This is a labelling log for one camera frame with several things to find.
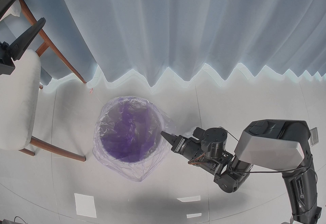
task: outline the purple plastic bag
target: purple plastic bag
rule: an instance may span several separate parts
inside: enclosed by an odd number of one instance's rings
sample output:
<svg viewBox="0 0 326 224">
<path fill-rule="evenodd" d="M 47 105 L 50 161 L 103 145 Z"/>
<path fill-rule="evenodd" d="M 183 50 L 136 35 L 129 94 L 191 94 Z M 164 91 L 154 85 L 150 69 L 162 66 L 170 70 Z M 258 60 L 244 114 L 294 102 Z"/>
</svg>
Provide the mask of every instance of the purple plastic bag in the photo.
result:
<svg viewBox="0 0 326 224">
<path fill-rule="evenodd" d="M 174 133 L 175 125 L 154 104 L 138 97 L 117 97 L 103 107 L 98 118 L 93 154 L 122 176 L 142 181 L 170 151 L 161 131 Z"/>
</svg>

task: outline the wooden chair leg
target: wooden chair leg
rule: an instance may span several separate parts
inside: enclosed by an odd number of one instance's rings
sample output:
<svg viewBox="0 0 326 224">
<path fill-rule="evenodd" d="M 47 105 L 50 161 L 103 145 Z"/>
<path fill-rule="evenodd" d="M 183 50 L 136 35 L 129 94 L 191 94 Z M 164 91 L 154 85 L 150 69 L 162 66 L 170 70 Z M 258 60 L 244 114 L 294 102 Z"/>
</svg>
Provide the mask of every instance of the wooden chair leg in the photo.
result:
<svg viewBox="0 0 326 224">
<path fill-rule="evenodd" d="M 68 158 L 79 160 L 79 161 L 86 161 L 85 156 L 81 156 L 81 155 L 78 155 L 78 154 L 63 150 L 63 149 L 61 149 L 61 148 L 59 148 L 57 146 L 50 145 L 50 144 L 48 144 L 48 143 L 46 143 L 46 142 L 44 142 L 44 141 L 42 141 L 40 139 L 37 139 L 35 137 L 31 138 L 30 144 L 34 145 L 36 147 L 39 147 L 41 149 L 47 150 L 47 151 L 49 151 L 51 153 L 55 153 L 55 154 L 64 156 L 64 157 L 68 157 Z"/>
<path fill-rule="evenodd" d="M 28 155 L 30 155 L 30 156 L 35 156 L 35 153 L 34 152 L 32 152 L 32 151 L 30 151 L 30 150 L 28 150 L 28 149 L 22 149 L 22 150 L 19 150 L 20 152 L 22 152 L 22 153 L 26 153 L 26 154 L 28 154 Z"/>
</svg>

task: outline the curtain fold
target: curtain fold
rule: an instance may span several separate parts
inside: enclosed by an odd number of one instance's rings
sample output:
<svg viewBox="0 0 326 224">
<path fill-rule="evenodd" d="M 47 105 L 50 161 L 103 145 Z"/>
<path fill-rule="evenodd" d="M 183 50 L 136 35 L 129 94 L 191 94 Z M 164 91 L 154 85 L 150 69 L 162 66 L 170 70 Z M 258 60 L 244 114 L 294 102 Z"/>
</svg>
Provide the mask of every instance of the curtain fold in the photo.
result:
<svg viewBox="0 0 326 224">
<path fill-rule="evenodd" d="M 224 80 L 238 63 L 326 73 L 326 0 L 26 1 L 87 80 L 96 63 L 109 82 L 133 68 L 150 86 L 168 66 L 188 81 L 204 63 Z"/>
</svg>

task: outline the chair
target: chair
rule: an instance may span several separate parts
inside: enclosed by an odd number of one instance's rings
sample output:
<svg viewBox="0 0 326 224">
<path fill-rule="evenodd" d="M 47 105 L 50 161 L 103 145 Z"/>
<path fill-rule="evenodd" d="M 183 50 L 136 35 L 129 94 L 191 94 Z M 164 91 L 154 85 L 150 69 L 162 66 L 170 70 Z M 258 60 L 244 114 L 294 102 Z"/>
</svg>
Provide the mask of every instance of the chair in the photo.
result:
<svg viewBox="0 0 326 224">
<path fill-rule="evenodd" d="M 79 161 L 85 156 L 63 150 L 32 136 L 39 93 L 41 62 L 33 50 L 26 50 L 11 75 L 0 75 L 0 149 L 19 150 L 28 155 L 28 144 Z"/>
</svg>

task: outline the crumpled plastic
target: crumpled plastic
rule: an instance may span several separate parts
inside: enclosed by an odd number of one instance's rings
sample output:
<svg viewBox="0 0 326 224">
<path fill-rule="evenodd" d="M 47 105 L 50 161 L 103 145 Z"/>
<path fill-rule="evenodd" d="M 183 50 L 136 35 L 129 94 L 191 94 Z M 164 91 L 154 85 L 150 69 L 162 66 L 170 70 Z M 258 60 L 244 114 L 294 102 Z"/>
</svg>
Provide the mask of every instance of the crumpled plastic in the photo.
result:
<svg viewBox="0 0 326 224">
<path fill-rule="evenodd" d="M 171 149 L 161 131 L 175 132 L 165 112 L 143 98 L 117 97 L 102 108 L 95 125 L 93 154 L 106 167 L 140 182 Z"/>
</svg>

